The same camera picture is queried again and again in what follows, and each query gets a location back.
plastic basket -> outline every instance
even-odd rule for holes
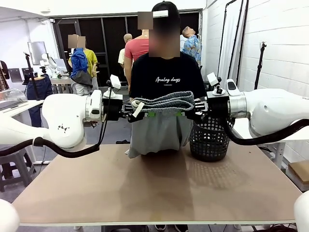
[[[232,129],[235,120],[229,119]],[[223,130],[220,120],[205,116],[202,123],[194,122],[189,137],[192,156],[205,162],[222,160],[226,156],[230,139]]]

floral shirt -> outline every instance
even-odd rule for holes
[[[194,57],[198,63],[198,66],[201,66],[202,44],[200,43],[196,35],[191,36],[184,43],[183,52]]]

dark blue jeans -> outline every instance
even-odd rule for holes
[[[52,83],[48,75],[41,80],[35,81],[38,97],[40,100],[44,100],[47,96],[53,94]],[[29,80],[27,87],[27,98],[28,100],[36,100],[35,89],[32,80]],[[31,124],[33,127],[42,127],[41,111],[39,106],[35,106],[29,109],[29,115],[31,118]]]

gray floor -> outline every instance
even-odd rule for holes
[[[24,112],[23,121],[30,125],[30,118],[28,112]],[[87,137],[88,144],[95,144],[98,141],[100,124],[95,128],[85,128],[85,133]],[[130,141],[131,137],[131,125],[125,119],[119,119],[116,122],[108,122],[103,144],[115,144],[116,141],[128,140]],[[56,153],[48,147],[35,147],[35,155],[37,160],[52,160],[55,158]],[[45,166],[36,166],[37,173],[32,177],[35,178],[39,171],[45,168]],[[19,176],[18,171],[14,171],[14,176]],[[8,185],[5,187],[5,192],[0,192],[0,199],[4,199],[8,202],[13,202],[17,196],[25,189],[22,183],[17,183],[13,185]],[[150,232],[156,232],[154,226],[149,226]],[[18,232],[74,232],[73,227],[24,227],[21,226],[17,230]],[[83,227],[79,232],[100,232],[100,226],[88,226]],[[175,228],[170,225],[165,230],[167,232],[176,232]],[[239,232],[240,230],[236,230],[233,225],[189,225],[190,232]]]

baseball cap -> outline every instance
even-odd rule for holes
[[[163,1],[155,5],[152,11],[169,12],[167,17],[154,18],[153,31],[157,33],[168,34],[175,30],[180,31],[180,15],[176,5],[170,1]]]

